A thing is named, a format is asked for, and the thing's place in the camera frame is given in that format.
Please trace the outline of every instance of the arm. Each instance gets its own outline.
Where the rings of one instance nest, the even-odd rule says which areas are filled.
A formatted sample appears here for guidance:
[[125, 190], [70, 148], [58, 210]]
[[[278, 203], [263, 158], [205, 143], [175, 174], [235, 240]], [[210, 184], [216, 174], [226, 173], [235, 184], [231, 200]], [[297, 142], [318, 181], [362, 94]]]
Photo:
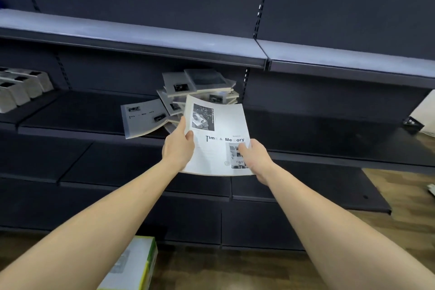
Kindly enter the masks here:
[[193, 154], [186, 120], [165, 141], [162, 160], [66, 221], [0, 273], [0, 290], [94, 290], [133, 239], [166, 186]]
[[404, 249], [277, 166], [257, 140], [251, 145], [239, 145], [245, 163], [269, 186], [331, 289], [435, 287], [435, 275]]

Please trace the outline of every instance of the photo on cover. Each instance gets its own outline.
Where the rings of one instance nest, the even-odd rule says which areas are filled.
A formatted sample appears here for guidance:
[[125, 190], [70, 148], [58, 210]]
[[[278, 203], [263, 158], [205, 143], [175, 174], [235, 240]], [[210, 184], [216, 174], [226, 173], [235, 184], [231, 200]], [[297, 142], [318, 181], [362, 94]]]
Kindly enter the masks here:
[[192, 112], [192, 127], [214, 131], [215, 117], [213, 108], [199, 106], [194, 103]]
[[227, 145], [227, 161], [225, 165], [231, 165], [232, 169], [247, 169], [243, 157], [239, 152], [239, 143], [226, 143]]

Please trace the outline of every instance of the white box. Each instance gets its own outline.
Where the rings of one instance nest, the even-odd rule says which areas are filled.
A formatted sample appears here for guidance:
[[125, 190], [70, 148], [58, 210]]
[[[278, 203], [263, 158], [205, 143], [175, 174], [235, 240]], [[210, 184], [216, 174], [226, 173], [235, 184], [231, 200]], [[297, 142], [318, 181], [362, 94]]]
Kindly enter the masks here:
[[24, 75], [11, 74], [5, 71], [0, 72], [0, 79], [6, 82], [23, 83], [27, 94], [30, 98], [34, 99], [42, 95], [42, 89], [39, 82], [32, 77], [26, 77]]
[[8, 69], [5, 71], [7, 73], [24, 75], [26, 77], [35, 78], [39, 82], [42, 92], [44, 93], [53, 90], [53, 84], [51, 83], [50, 78], [48, 77], [48, 74], [46, 72], [27, 70], [27, 69]]
[[156, 257], [155, 238], [135, 236], [97, 290], [148, 290]]
[[15, 109], [17, 104], [14, 101], [11, 93], [7, 89], [0, 87], [0, 114], [4, 114], [12, 109]]
[[24, 88], [24, 84], [21, 82], [10, 82], [0, 79], [0, 88], [7, 90], [11, 94], [17, 106], [30, 102], [29, 95]]

